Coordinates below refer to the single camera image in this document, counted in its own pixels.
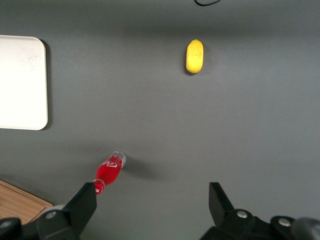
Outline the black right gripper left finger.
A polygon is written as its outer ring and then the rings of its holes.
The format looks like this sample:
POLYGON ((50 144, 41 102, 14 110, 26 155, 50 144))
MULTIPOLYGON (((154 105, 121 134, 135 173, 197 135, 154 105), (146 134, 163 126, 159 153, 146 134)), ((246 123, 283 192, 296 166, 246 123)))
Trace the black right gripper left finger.
POLYGON ((0 220, 2 240, 79 240, 97 208, 96 188, 87 182, 62 208, 51 208, 22 224, 17 217, 0 220))

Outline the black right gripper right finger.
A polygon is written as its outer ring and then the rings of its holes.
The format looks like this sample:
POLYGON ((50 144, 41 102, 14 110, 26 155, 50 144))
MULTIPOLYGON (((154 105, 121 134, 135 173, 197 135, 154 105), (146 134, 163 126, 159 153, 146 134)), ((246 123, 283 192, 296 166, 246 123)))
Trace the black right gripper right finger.
POLYGON ((244 209, 236 209, 218 182, 209 184, 208 206, 214 226, 202 240, 293 240, 294 218, 274 216, 265 222, 244 209))

